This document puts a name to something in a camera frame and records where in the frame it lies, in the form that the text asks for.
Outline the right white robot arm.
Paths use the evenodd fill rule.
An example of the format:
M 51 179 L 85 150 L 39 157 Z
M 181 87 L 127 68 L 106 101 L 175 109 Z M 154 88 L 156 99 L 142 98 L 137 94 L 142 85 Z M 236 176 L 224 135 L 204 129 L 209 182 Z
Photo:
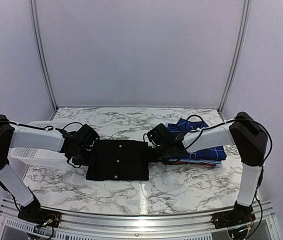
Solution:
M 238 112 L 222 123 L 173 133 L 162 123 L 146 133 L 153 148 L 152 158 L 158 162 L 178 159 L 187 154 L 226 145 L 236 147 L 242 163 L 242 175 L 237 199 L 229 220 L 240 224 L 252 212 L 257 190 L 263 180 L 264 163 L 269 157 L 273 140 L 269 131 L 248 113 Z

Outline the red plaid shirt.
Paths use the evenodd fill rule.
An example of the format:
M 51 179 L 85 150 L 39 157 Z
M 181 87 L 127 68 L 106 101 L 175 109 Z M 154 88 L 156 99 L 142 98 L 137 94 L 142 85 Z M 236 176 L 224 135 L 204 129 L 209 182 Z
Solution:
M 186 162 L 186 161 L 163 161 L 164 165 L 200 165 L 206 167 L 216 167 L 217 164 L 204 162 Z

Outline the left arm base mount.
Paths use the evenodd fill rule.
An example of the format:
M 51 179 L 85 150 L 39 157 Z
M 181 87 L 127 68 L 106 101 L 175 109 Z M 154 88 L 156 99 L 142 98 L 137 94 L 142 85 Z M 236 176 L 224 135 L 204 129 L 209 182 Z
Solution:
M 41 207 L 33 209 L 21 207 L 18 218 L 37 225 L 47 223 L 49 226 L 57 228 L 60 224 L 61 213 Z

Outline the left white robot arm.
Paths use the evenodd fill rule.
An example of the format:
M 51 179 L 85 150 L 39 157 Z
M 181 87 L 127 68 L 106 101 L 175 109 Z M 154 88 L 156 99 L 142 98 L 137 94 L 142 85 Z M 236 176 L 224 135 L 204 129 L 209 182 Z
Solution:
M 87 124 L 36 122 L 32 125 L 10 121 L 0 114 L 0 185 L 20 204 L 20 212 L 33 222 L 45 212 L 32 191 L 10 164 L 9 158 L 25 164 L 52 166 L 74 161 L 73 167 L 88 164 L 89 151 L 99 135 Z

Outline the blue plaid shirt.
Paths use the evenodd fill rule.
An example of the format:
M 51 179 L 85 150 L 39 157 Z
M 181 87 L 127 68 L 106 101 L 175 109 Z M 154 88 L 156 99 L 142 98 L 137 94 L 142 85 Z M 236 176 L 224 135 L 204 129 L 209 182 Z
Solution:
M 186 120 L 180 118 L 177 123 L 166 123 L 166 128 L 177 137 L 181 132 L 186 132 L 190 130 L 196 130 L 198 128 L 207 128 L 208 125 L 205 121 L 197 121 L 192 122 L 188 121 L 185 124 Z M 224 161 L 226 160 L 227 155 L 224 151 L 223 146 L 216 146 L 212 148 L 206 148 L 199 150 L 197 152 L 188 153 L 182 157 L 178 157 L 178 160 L 181 159 L 196 159 L 196 160 L 216 160 L 216 161 Z

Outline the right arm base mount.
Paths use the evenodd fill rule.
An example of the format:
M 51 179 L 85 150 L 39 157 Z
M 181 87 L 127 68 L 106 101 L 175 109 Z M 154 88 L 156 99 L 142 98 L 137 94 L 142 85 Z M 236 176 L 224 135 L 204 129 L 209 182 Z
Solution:
M 244 212 L 233 209 L 214 213 L 210 222 L 216 229 L 222 229 L 252 223 L 255 220 L 256 216 L 252 211 Z

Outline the black long sleeve shirt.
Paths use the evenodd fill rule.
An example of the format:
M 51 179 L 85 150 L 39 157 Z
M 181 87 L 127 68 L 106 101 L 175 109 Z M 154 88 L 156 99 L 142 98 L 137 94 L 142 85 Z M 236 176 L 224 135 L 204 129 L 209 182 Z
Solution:
M 86 179 L 90 181 L 148 181 L 148 144 L 136 140 L 96 140 Z

